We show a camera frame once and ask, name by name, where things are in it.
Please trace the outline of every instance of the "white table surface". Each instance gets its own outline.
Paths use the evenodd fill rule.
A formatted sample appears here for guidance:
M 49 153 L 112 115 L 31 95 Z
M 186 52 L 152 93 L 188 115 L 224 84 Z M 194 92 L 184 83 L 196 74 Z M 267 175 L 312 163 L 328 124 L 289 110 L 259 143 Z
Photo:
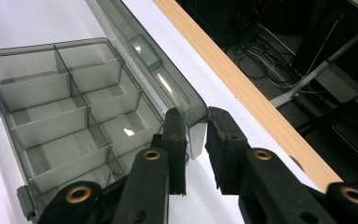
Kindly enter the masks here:
M 252 147 L 277 153 L 304 184 L 317 187 L 266 133 L 193 50 L 152 0 L 124 0 L 145 29 L 201 95 L 239 123 Z M 0 49 L 105 36 L 84 0 L 0 0 Z M 170 223 L 243 223 L 238 197 L 215 188 L 207 153 L 186 167 L 187 196 L 170 196 Z M 24 185 L 0 117 L 0 223 L 29 223 L 16 189 Z

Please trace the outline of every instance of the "dark floor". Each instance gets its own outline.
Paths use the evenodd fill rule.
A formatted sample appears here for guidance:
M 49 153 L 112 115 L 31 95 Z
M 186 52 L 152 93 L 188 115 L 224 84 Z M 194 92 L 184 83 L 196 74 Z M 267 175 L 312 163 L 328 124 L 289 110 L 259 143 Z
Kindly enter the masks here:
M 271 100 L 289 91 L 289 86 L 296 84 L 301 79 L 301 75 L 290 69 L 293 55 L 289 50 L 276 41 L 271 34 L 264 32 L 261 36 L 262 38 L 258 37 L 250 44 L 238 44 L 225 51 L 257 88 Z M 301 44 L 301 37 L 279 36 L 279 38 L 293 52 L 296 52 Z M 296 128 L 321 116 L 334 106 L 326 100 L 325 93 L 307 86 L 294 100 L 278 110 Z M 327 133 L 323 132 L 323 129 L 308 134 L 305 140 L 344 181 L 358 182 L 358 172 L 339 156 L 339 146 L 328 137 Z

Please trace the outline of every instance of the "clear plastic lid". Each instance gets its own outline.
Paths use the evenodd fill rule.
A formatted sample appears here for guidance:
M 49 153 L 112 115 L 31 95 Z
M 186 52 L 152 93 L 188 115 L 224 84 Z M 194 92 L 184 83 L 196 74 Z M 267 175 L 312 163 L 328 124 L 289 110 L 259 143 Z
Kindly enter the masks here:
M 145 76 L 153 78 L 179 110 L 187 126 L 192 127 L 205 121 L 208 115 L 206 104 L 123 2 L 120 0 L 97 0 L 97 2 L 111 21 L 110 25 L 115 26 L 115 30 L 119 31 L 119 34 L 115 35 L 121 35 L 126 41 L 148 72 Z

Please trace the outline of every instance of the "wire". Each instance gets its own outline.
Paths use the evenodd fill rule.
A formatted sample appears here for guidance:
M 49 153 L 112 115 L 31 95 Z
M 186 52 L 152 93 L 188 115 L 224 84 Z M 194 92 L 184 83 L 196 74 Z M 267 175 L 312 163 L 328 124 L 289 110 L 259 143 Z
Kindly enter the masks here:
M 337 19 L 337 21 L 334 23 L 333 27 L 331 28 L 330 32 L 328 33 L 326 39 L 324 40 L 324 43 L 322 44 L 321 48 L 319 49 L 318 53 L 316 54 L 315 58 L 313 59 L 312 64 L 310 65 L 310 68 L 308 69 L 307 73 L 305 74 L 305 76 L 310 72 L 310 69 L 312 68 L 312 66 L 315 64 L 316 59 L 319 57 L 319 54 L 321 53 L 322 49 L 324 48 L 324 45 L 327 42 L 327 39 L 330 37 L 330 35 L 333 33 L 334 28 L 336 27 L 336 25 L 338 24 L 339 20 L 342 18 L 344 14 L 341 14 L 339 16 L 339 18 Z
M 237 66 L 248 78 L 261 79 L 264 77 L 268 77 L 268 80 L 274 86 L 282 89 L 291 89 L 299 82 L 301 82 L 302 79 L 305 78 L 305 77 L 300 77 L 300 74 L 290 66 L 290 62 L 294 59 L 294 57 L 291 57 L 289 61 L 286 61 L 282 56 L 284 53 L 277 51 L 267 41 L 267 39 L 261 35 L 256 37 L 252 42 L 246 43 L 241 47 L 232 47 L 232 51 L 234 54 L 234 63 L 237 61 L 237 56 L 241 56 L 237 61 Z M 262 75 L 261 77 L 249 76 L 248 75 L 249 73 L 246 72 L 245 71 L 246 69 L 243 67 L 243 65 L 246 64 L 244 61 L 247 58 L 253 60 L 257 65 L 257 67 L 261 70 L 262 74 L 264 75 Z M 277 69 L 283 70 L 283 72 L 286 72 L 291 78 L 285 80 Z M 278 77 L 279 80 L 276 80 L 272 77 L 271 71 L 275 73 L 275 75 Z M 300 92 L 309 93 L 309 94 L 320 94 L 320 93 L 324 93 L 325 91 L 300 91 Z
M 255 14 L 257 14 L 257 16 L 259 16 L 260 14 L 258 13 L 257 9 L 255 9 L 254 7 L 253 7 L 253 9 L 255 11 Z
M 264 28 L 270 35 L 272 35 L 276 40 L 278 40 L 287 50 L 289 50 L 293 55 L 296 56 L 296 54 L 289 49 L 289 47 L 287 47 L 276 35 L 274 35 L 269 29 L 267 29 L 266 27 Z

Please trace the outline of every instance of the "plastic divider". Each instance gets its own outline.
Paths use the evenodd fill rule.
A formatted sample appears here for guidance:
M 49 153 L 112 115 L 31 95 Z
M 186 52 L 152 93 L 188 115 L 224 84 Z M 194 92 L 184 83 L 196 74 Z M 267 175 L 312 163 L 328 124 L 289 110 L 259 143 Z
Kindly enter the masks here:
M 73 98 L 54 101 L 45 105 L 34 106 L 11 113 L 15 126 L 29 123 L 31 121 L 53 117 L 55 115 L 77 109 Z
M 73 78 L 81 92 L 115 86 L 120 81 L 122 63 L 113 60 L 102 65 L 75 70 Z
M 155 108 L 150 105 L 151 103 L 148 98 L 142 94 L 136 112 L 146 128 L 163 123 L 162 117 L 160 117 Z
M 128 153 L 125 153 L 123 155 L 120 155 L 117 157 L 117 161 L 120 163 L 123 171 L 126 173 L 126 174 L 129 174 L 130 173 L 130 170 L 131 170 L 131 167 L 133 165 L 133 161 L 135 159 L 135 156 L 136 154 L 149 147 L 149 144 L 147 145 L 140 145 L 139 147 L 129 151 Z
M 71 133 L 43 145 L 26 150 L 35 175 L 90 154 L 99 147 L 88 129 Z
M 135 110 L 139 97 L 139 92 L 132 92 L 90 105 L 89 107 L 97 122 L 104 122 Z
M 41 77 L 0 86 L 0 96 L 9 111 L 16 111 L 67 98 L 68 74 Z
M 80 40 L 73 45 L 56 44 L 65 66 L 69 71 L 82 70 L 84 68 L 103 65 L 112 61 L 121 63 L 112 46 L 106 39 Z
M 121 79 L 117 85 L 105 86 L 105 88 L 97 91 L 86 92 L 84 94 L 84 99 L 86 100 L 87 105 L 92 105 L 125 93 L 131 93 L 139 90 L 140 89 L 130 80 L 129 75 L 127 75 L 127 73 L 123 70 Z
M 0 49 L 0 85 L 57 75 L 56 59 L 53 45 Z
M 31 182 L 38 187 L 41 193 L 55 189 L 68 182 L 68 180 L 72 180 L 104 165 L 106 162 L 107 149 L 108 147 L 102 148 L 76 161 L 54 168 L 49 172 L 36 176 Z
M 158 124 L 138 132 L 137 134 L 134 134 L 130 137 L 121 139 L 121 141 L 117 140 L 111 145 L 113 153 L 118 158 L 126 153 L 129 153 L 137 147 L 149 144 L 153 134 L 158 133 L 161 129 L 161 126 L 162 124 Z
M 115 154 L 112 152 L 111 147 L 108 148 L 107 150 L 107 165 L 110 168 L 110 171 L 113 174 L 113 182 L 119 180 L 121 177 L 123 177 L 125 174 L 128 174 L 130 171 L 125 172 L 122 169 L 122 166 L 120 164 L 120 162 L 117 160 L 117 157 L 115 156 Z
M 87 108 L 82 107 L 58 116 L 23 124 L 11 131 L 23 149 L 35 147 L 86 128 Z

